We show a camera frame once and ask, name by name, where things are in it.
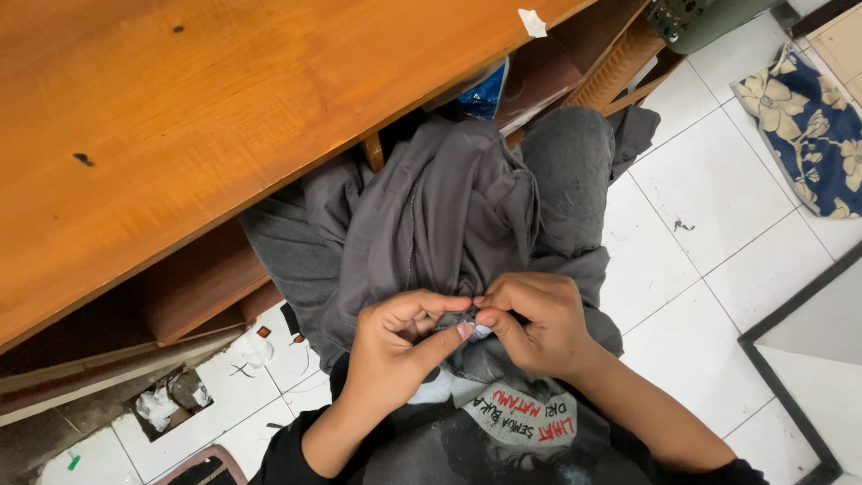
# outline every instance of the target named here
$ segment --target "wooden table top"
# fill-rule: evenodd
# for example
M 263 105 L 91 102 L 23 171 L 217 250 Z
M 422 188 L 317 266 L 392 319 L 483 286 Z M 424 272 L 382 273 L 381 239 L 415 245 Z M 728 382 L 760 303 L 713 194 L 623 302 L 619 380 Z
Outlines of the wooden table top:
M 0 4 L 0 350 L 594 1 Z

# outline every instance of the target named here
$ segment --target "white tile floor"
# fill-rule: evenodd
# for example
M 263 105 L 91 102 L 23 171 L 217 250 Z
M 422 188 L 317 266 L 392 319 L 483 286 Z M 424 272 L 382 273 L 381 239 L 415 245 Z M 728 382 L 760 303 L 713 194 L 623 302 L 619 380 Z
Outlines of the white tile floor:
M 862 238 L 862 220 L 815 219 L 801 206 L 728 84 L 765 67 L 786 36 L 761 16 L 690 56 L 646 101 L 655 146 L 611 186 L 611 254 L 602 308 L 622 329 L 623 361 L 684 405 L 773 485 L 817 465 L 801 433 L 736 343 Z M 677 221 L 693 230 L 676 228 Z M 119 418 L 50 462 L 43 483 L 152 483 L 222 444 L 256 471 L 274 430 L 329 401 L 308 345 L 273 308 L 265 368 L 233 374 L 233 348 L 198 368 L 215 404 L 155 443 Z

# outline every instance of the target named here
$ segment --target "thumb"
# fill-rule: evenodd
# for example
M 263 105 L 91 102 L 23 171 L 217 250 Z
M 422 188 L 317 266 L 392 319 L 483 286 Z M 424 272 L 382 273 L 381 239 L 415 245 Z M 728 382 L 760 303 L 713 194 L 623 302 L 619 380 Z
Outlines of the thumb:
M 476 315 L 476 323 L 494 331 L 512 362 L 524 362 L 533 352 L 533 344 L 527 337 L 527 332 L 509 312 L 485 308 Z
M 422 375 L 424 377 L 440 365 L 440 362 L 443 362 L 443 359 L 447 358 L 449 354 L 453 353 L 472 332 L 473 325 L 471 324 L 457 324 L 454 327 L 438 331 L 410 349 L 409 358 L 419 362 L 422 371 L 425 372 Z

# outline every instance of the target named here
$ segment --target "gray jeans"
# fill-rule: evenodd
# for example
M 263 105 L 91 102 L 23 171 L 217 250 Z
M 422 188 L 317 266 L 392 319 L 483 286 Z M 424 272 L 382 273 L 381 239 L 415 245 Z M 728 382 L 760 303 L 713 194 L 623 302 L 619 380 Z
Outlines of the gray jeans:
M 555 237 L 543 225 L 537 255 L 577 257 L 601 244 L 614 148 L 608 121 L 583 106 L 558 108 L 532 125 L 521 145 L 523 160 L 539 186 L 543 214 L 559 214 L 565 223 L 554 230 L 567 234 Z M 340 259 L 308 223 L 302 182 L 261 200 L 239 219 L 302 333 L 322 362 L 334 362 L 341 349 L 319 335 L 314 318 L 338 284 Z

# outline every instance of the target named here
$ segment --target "blue floral mat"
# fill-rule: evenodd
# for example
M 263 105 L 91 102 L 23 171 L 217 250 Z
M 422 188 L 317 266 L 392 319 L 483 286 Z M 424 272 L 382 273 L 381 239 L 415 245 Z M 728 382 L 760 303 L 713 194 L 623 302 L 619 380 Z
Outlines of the blue floral mat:
M 820 217 L 862 214 L 862 121 L 838 88 L 791 48 L 731 87 L 796 195 Z

